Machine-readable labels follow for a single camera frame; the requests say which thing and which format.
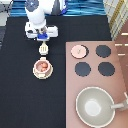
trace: round pad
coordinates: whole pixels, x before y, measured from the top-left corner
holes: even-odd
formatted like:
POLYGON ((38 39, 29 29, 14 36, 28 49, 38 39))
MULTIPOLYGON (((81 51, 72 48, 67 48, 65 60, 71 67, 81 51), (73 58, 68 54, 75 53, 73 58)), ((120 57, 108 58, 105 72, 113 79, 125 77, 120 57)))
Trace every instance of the round pad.
POLYGON ((99 45, 96 48, 96 54, 100 57, 106 58, 111 55, 111 49, 106 45, 99 45))
POLYGON ((79 62, 75 66, 75 72, 79 76, 82 76, 82 77, 87 76, 89 75, 90 71, 91 71, 91 68, 89 64, 87 64, 86 62, 79 62))
POLYGON ((82 46, 82 45, 76 45, 71 50, 72 56, 77 59, 86 57, 88 55, 88 53, 89 53, 88 48, 85 46, 82 46))
POLYGON ((112 76, 115 72, 114 66, 109 62, 100 63, 98 70, 103 76, 112 76))

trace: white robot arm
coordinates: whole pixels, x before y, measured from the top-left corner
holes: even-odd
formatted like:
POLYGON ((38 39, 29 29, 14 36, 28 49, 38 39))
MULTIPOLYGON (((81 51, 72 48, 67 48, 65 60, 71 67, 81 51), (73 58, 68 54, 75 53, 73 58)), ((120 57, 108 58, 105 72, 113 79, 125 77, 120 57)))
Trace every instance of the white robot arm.
POLYGON ((45 14, 59 15, 65 9, 65 0, 27 0, 25 11, 29 22, 26 23, 26 36, 38 41, 48 41, 58 36, 58 28, 46 25, 45 14))

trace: pink tray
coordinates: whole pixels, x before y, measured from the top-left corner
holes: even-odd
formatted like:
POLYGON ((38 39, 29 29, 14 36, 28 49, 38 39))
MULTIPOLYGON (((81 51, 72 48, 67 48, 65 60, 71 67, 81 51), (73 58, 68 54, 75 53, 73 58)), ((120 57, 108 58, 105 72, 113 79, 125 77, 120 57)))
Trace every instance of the pink tray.
MULTIPOLYGON (((89 86, 97 86, 106 90, 115 103, 125 99, 126 87, 122 75, 122 70, 117 55, 114 41, 79 41, 66 43, 66 128, 90 128, 78 117, 75 109, 75 101, 78 93, 89 86), (76 59, 71 54, 71 49, 75 45, 84 45, 89 49, 89 54, 82 59, 76 59), (101 58, 96 54, 98 45, 107 45, 111 48, 111 55, 101 58), (88 76, 80 77, 75 73, 75 65, 78 62, 87 62, 91 67, 88 76), (100 62, 110 62, 115 67, 112 76, 102 76, 98 71, 100 62)), ((105 128, 128 128, 128 111, 120 112, 116 110, 115 118, 105 128)))

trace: white ceramic bowl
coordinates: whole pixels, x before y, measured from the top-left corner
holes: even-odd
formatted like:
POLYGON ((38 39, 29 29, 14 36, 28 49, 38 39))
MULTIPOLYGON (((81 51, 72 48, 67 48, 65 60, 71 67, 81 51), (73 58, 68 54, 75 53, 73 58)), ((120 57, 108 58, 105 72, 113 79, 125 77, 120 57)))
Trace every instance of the white ceramic bowl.
POLYGON ((99 87, 87 87, 76 98, 76 111, 80 119, 94 128, 105 127, 115 116, 112 97, 99 87))

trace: blue wall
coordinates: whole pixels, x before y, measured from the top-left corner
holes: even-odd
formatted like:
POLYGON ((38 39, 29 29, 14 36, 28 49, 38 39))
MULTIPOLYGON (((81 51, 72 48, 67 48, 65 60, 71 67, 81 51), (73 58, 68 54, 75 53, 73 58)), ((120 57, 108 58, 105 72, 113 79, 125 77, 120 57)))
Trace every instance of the blue wall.
MULTIPOLYGON (((26 16, 25 0, 14 0, 11 16, 26 16)), ((69 0, 64 16, 106 15, 103 0, 69 0)))

